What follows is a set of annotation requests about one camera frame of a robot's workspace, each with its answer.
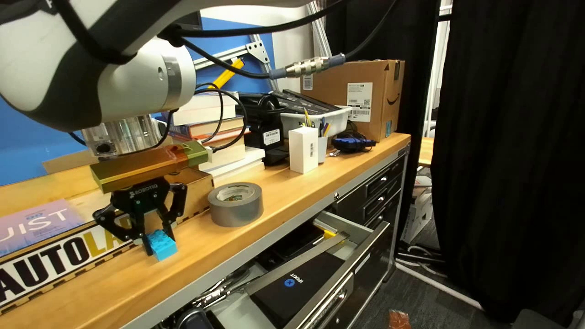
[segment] tape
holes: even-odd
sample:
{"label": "tape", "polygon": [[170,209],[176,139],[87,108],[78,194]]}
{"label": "tape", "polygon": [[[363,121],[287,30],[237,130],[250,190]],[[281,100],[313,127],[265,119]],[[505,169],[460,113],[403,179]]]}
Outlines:
{"label": "tape", "polygon": [[262,189],[253,183],[238,182],[214,189],[207,196],[211,219],[224,227],[240,227],[260,218],[264,211]]}

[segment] wooden tabletop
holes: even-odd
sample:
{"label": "wooden tabletop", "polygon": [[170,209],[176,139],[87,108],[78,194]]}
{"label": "wooden tabletop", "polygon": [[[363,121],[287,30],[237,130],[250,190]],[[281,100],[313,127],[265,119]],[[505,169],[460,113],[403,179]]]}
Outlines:
{"label": "wooden tabletop", "polygon": [[418,156],[418,165],[430,167],[433,160],[433,144],[434,138],[423,137],[421,143],[421,154]]}
{"label": "wooden tabletop", "polygon": [[276,166],[240,176],[263,190],[264,213],[255,222],[239,228],[220,227],[203,213],[174,230],[177,254],[158,262],[142,248],[132,248],[0,316],[0,327],[119,328],[409,141],[409,135],[393,133],[370,152],[329,157],[306,174]]}

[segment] blue panel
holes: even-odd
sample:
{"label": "blue panel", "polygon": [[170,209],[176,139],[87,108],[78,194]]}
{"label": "blue panel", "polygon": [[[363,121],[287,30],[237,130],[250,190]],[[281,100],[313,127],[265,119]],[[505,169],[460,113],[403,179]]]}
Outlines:
{"label": "blue panel", "polygon": [[[253,25],[202,18],[204,29],[237,29]],[[274,63],[272,35],[261,35],[271,63]],[[248,36],[227,38],[191,38],[191,41],[208,53],[215,54],[249,43]],[[199,55],[191,53],[193,59]],[[244,70],[261,73],[256,59],[244,58]],[[197,83],[213,82],[223,72],[210,67],[197,72]],[[266,80],[253,80],[235,75],[223,87],[227,90],[244,92],[269,91]],[[79,152],[84,147],[72,140],[66,133],[38,124],[25,115],[10,108],[0,98],[0,186],[45,175],[43,161]]]}

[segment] white wall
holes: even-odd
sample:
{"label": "white wall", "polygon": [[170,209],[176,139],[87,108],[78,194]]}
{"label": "white wall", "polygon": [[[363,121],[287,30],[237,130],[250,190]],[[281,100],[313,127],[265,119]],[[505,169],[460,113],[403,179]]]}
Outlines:
{"label": "white wall", "polygon": [[[307,16],[305,6],[299,8],[281,8],[270,6],[223,6],[201,10],[201,16],[207,18],[230,20],[232,22],[260,26],[276,25]],[[283,67],[294,61],[311,58],[313,37],[311,25],[272,34],[274,45],[274,66]],[[298,78],[279,79],[280,89],[300,91]]]}

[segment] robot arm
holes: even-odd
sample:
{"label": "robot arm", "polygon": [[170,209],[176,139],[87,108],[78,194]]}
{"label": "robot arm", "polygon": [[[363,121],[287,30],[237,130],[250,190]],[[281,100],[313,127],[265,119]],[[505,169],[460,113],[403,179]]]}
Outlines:
{"label": "robot arm", "polygon": [[124,65],[92,57],[51,0],[22,1],[0,12],[0,94],[14,109],[64,132],[178,108],[195,90],[185,47],[156,38],[202,8],[300,6],[306,0],[70,0],[101,45],[135,57]]}

